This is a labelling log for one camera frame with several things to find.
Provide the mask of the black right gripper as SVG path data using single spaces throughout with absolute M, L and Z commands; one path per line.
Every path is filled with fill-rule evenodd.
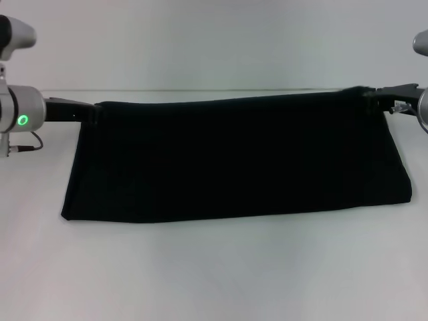
M 419 101 L 423 89 L 418 84 L 404 84 L 384 88 L 364 88 L 362 94 L 366 113 L 377 113 L 379 109 L 390 114 L 414 114 L 420 116 Z

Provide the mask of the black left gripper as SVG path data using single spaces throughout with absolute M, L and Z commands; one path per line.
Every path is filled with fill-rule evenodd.
M 46 122 L 82 122 L 96 126 L 102 111 L 98 104 L 63 98 L 45 98 Z

